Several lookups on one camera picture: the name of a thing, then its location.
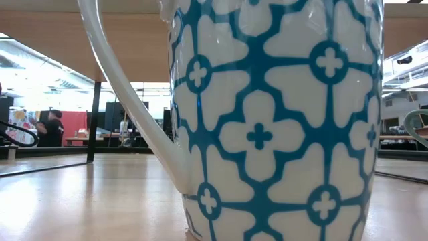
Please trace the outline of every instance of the blue and white mug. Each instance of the blue and white mug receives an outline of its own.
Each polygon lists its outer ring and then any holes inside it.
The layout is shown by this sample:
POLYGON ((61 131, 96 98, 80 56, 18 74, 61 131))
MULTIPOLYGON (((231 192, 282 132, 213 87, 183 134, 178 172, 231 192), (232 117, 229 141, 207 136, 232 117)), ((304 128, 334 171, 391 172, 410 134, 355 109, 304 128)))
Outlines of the blue and white mug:
POLYGON ((162 0, 175 143, 126 79, 97 0, 79 4, 197 239, 361 239, 379 141, 381 0, 162 0))

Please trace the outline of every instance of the ceramic mug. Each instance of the ceramic mug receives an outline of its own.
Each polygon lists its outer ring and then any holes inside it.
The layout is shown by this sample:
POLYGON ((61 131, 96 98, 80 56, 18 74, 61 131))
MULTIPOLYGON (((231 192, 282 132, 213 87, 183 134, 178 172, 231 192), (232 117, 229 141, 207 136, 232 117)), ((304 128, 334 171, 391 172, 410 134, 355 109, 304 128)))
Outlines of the ceramic mug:
POLYGON ((421 137, 418 133, 416 133, 415 128, 411 123, 412 119, 415 116, 419 116, 421 114, 428 114, 428 110, 414 110, 409 112, 404 118, 404 128, 406 129, 409 135, 415 138, 416 141, 419 141, 422 145, 428 147, 428 141, 425 138, 421 137))
POLYGON ((197 239, 361 239, 379 141, 380 0, 162 0, 175 144, 126 79, 97 0, 79 4, 197 239))

